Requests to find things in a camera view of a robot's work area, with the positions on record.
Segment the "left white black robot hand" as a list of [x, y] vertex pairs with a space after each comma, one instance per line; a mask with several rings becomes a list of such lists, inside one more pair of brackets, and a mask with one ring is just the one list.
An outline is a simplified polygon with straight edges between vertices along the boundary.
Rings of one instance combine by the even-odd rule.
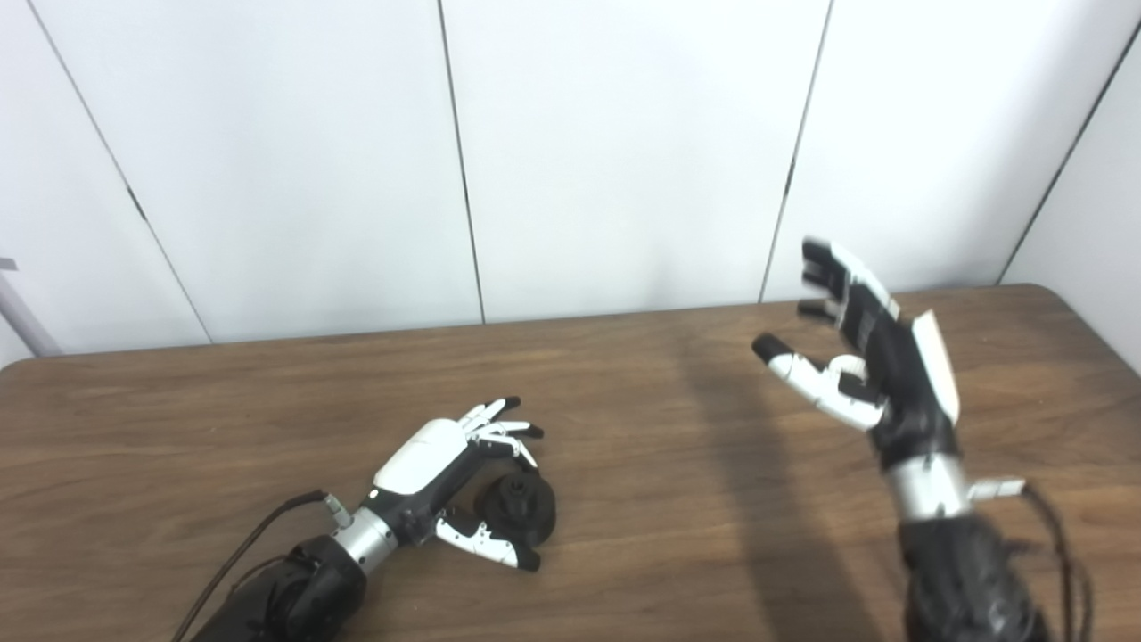
[[379, 468], [353, 515], [363, 527], [338, 535], [342, 544], [361, 546], [355, 558], [364, 572], [373, 572], [397, 548], [432, 538], [521, 572], [539, 572], [541, 556], [529, 545], [450, 504], [492, 460], [513, 460], [525, 473], [539, 470], [525, 440], [539, 440], [545, 431], [501, 417], [520, 405], [518, 397], [493, 399], [460, 418], [429, 420]]

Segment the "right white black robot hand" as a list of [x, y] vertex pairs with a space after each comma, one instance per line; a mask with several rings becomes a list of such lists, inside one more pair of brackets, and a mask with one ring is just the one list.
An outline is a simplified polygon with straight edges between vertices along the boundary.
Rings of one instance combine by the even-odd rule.
[[958, 390], [933, 310], [906, 317], [884, 284], [839, 244], [807, 237], [804, 284], [822, 300], [802, 300], [800, 317], [836, 330], [848, 353], [819, 361], [772, 333], [754, 353], [791, 389], [841, 423], [868, 434], [882, 470], [915, 457], [958, 457]]

